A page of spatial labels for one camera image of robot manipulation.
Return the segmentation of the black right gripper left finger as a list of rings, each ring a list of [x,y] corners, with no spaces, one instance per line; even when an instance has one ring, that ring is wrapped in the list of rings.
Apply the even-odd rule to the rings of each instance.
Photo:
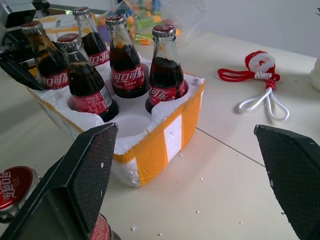
[[[118,125],[81,133],[49,170],[0,240],[90,240],[110,178]]]

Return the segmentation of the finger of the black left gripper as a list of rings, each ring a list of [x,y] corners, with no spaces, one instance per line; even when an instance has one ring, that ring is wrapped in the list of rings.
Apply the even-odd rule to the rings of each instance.
[[[29,71],[6,56],[0,57],[0,67],[16,82],[30,89],[38,91],[45,89]]]

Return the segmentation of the clear bag of colourful blocks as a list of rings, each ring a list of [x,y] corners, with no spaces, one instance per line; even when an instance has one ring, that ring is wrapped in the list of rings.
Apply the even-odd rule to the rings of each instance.
[[[152,43],[153,27],[170,24],[176,28],[176,42],[183,45],[207,12],[203,0],[119,0],[97,19],[99,25],[105,25],[108,17],[124,15],[131,39],[140,45]]]

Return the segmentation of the white rounded object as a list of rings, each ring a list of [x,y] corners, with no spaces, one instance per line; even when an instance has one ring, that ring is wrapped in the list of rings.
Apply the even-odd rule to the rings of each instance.
[[[309,73],[311,86],[320,93],[320,57],[316,60],[313,69]]]

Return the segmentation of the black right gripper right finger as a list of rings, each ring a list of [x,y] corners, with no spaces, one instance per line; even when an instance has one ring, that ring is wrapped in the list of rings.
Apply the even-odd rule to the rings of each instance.
[[[270,187],[299,240],[320,240],[320,145],[293,131],[254,128]]]

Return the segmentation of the white foam box orange tape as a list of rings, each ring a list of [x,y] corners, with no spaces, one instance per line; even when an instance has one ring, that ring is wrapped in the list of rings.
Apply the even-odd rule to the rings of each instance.
[[[79,32],[78,24],[72,14],[47,16],[37,20],[42,23],[46,34],[52,41],[56,41],[64,34]]]

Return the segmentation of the white foam crate orange tape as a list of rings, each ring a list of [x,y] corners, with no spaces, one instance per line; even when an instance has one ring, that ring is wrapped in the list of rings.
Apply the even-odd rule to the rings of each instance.
[[[141,187],[157,177],[166,165],[190,142],[199,120],[205,79],[184,74],[188,86],[185,96],[161,102],[151,112],[145,108],[147,95],[121,98],[116,95],[119,112],[113,119],[118,126],[112,173],[124,184]],[[30,90],[50,119],[69,138],[104,124],[93,113],[78,112],[68,87],[57,90]]]

